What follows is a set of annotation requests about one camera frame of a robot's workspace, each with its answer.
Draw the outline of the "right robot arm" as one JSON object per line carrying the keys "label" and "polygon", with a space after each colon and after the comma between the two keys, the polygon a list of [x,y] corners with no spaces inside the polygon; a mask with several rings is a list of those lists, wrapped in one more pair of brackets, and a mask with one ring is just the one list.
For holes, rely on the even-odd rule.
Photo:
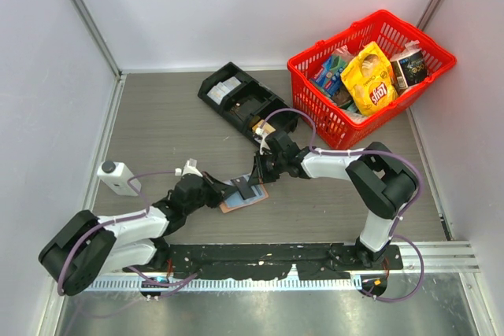
{"label": "right robot arm", "polygon": [[365,226],[355,242],[356,260],[366,269],[383,261],[399,218],[421,192],[415,167],[380,142],[346,151],[300,148],[286,132],[276,131],[261,141],[248,184],[272,183],[283,173],[300,179],[353,183],[368,209]]}

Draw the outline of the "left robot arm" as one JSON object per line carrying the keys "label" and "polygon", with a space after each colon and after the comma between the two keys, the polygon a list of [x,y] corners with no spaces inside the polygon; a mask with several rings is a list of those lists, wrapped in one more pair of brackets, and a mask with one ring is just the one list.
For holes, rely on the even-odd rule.
{"label": "left robot arm", "polygon": [[74,296],[102,274],[124,268],[160,271],[171,258],[165,237],[202,207],[216,208],[237,192],[207,172],[186,174],[147,208],[116,217],[78,212],[43,247],[39,263],[57,282],[60,295]]}

